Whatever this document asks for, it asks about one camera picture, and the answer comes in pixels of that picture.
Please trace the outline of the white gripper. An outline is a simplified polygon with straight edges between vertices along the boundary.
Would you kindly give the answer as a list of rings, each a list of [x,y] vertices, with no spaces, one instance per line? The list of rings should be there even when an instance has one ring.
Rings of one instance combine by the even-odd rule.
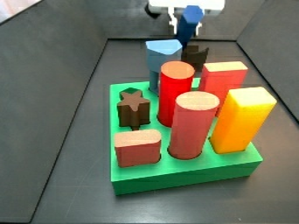
[[[226,0],[148,0],[146,8],[152,14],[168,13],[172,33],[178,32],[178,18],[174,13],[182,13],[188,5],[196,5],[202,8],[206,15],[219,15],[225,9]],[[194,37],[200,34],[202,23],[198,23],[194,31]]]

